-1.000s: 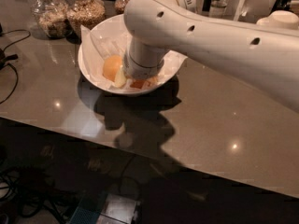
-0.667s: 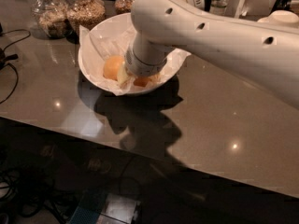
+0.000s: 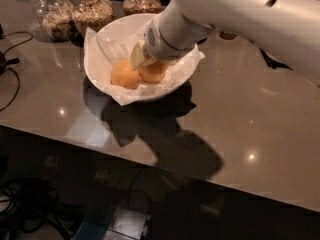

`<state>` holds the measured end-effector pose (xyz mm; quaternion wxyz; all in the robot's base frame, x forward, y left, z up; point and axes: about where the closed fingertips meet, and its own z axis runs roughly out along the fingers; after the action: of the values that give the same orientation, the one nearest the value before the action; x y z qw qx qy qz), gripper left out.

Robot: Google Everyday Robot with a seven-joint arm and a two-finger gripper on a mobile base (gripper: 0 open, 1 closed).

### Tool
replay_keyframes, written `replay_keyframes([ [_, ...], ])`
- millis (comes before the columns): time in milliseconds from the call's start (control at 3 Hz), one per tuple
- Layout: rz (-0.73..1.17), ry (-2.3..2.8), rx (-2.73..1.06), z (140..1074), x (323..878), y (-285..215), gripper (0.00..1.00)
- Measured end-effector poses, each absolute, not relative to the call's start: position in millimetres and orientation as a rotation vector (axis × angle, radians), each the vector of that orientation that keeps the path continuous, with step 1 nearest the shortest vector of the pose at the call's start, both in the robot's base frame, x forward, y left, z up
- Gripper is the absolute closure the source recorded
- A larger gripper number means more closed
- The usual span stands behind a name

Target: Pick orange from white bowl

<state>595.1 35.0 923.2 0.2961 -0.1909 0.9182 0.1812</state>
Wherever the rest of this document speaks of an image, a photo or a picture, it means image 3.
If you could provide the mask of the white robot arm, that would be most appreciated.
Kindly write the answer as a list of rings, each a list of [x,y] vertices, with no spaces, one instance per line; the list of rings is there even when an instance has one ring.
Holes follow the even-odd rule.
[[[145,27],[131,63],[140,68],[181,58],[219,30],[248,39],[320,82],[319,0],[171,0]]]

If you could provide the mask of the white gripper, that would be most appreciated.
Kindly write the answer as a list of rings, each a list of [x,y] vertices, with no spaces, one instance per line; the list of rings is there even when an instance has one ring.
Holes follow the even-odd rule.
[[[131,65],[134,69],[141,67],[149,59],[149,55],[159,61],[182,58],[199,41],[215,32],[215,27],[201,25],[185,17],[178,4],[172,0],[147,24],[144,42],[139,40],[131,51]]]

